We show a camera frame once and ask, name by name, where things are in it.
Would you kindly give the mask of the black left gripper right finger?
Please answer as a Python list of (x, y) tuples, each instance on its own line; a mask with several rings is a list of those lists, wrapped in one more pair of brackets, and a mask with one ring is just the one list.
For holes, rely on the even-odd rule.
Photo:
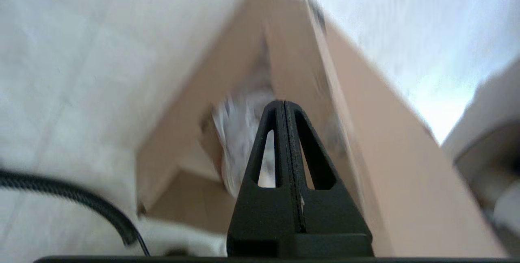
[(286, 257), (373, 257), (372, 234), (303, 109), (284, 102), (295, 233)]

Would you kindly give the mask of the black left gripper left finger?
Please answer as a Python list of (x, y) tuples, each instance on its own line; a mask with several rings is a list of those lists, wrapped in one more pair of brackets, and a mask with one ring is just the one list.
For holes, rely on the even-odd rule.
[[(267, 135), (273, 132), (275, 187), (259, 186)], [(291, 156), (285, 102), (270, 102), (262, 114), (227, 233), (230, 257), (278, 257), (280, 244), (304, 228)]]

